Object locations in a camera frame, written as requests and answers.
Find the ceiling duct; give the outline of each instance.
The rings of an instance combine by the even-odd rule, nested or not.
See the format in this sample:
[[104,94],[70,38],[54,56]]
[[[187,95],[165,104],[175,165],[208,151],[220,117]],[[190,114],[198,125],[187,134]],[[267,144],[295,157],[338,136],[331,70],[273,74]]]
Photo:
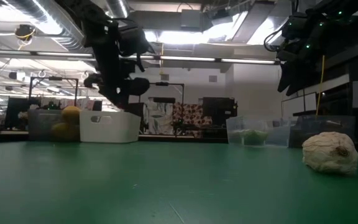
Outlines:
[[72,52],[91,52],[81,41],[82,31],[70,16],[53,0],[2,0],[8,6],[30,18],[31,23],[46,34],[56,35],[53,40]]
[[128,17],[129,5],[126,0],[107,0],[107,5],[113,18]]

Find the crumpled white object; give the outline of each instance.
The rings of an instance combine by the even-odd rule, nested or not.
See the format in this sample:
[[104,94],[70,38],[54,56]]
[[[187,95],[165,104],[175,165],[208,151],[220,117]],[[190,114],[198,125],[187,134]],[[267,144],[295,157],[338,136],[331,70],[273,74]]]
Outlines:
[[303,163],[318,172],[355,174],[358,153],[352,139],[336,132],[315,135],[303,144]]

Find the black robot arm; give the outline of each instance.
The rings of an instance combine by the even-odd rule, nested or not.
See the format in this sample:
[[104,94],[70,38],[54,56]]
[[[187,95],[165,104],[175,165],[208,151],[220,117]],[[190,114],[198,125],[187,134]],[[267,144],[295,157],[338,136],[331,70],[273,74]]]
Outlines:
[[[99,73],[90,75],[84,84],[92,88],[99,86],[99,93],[120,108],[125,108],[129,95],[145,93],[150,83],[145,78],[130,79],[137,65],[143,72],[140,55],[154,53],[145,39],[143,30],[134,22],[125,18],[110,18],[90,0],[55,0],[69,13],[75,23],[82,28],[84,46],[93,49],[98,63]],[[119,27],[118,21],[127,25]],[[125,57],[137,55],[137,60]]]
[[308,86],[319,77],[317,63],[327,49],[346,34],[354,21],[352,15],[358,11],[358,0],[323,0],[305,13],[291,15],[281,30],[284,42],[269,51],[276,51],[281,61],[282,77],[278,91],[287,90],[290,96]]

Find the storage container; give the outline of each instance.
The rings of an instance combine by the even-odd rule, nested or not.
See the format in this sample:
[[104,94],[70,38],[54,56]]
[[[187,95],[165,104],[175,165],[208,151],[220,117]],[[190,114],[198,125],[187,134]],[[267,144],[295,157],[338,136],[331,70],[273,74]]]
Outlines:
[[82,111],[82,142],[127,143],[139,138],[140,117],[127,112]]
[[289,147],[302,148],[303,142],[322,132],[346,134],[354,142],[355,123],[353,116],[300,116],[291,127]]
[[61,110],[28,110],[29,139],[53,141],[52,127],[62,122]]
[[238,116],[226,120],[229,144],[288,146],[289,119],[256,119]]

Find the clear plastic bin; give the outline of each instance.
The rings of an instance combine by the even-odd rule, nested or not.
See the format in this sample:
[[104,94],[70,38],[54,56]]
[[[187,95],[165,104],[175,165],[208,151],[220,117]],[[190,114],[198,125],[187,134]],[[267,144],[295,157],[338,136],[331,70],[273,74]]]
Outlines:
[[29,139],[53,141],[52,126],[62,122],[61,110],[28,110]]
[[353,116],[300,116],[296,125],[291,127],[289,147],[302,148],[302,144],[312,136],[323,132],[337,132],[348,135],[353,141]]
[[288,146],[292,122],[238,116],[226,120],[229,144]]

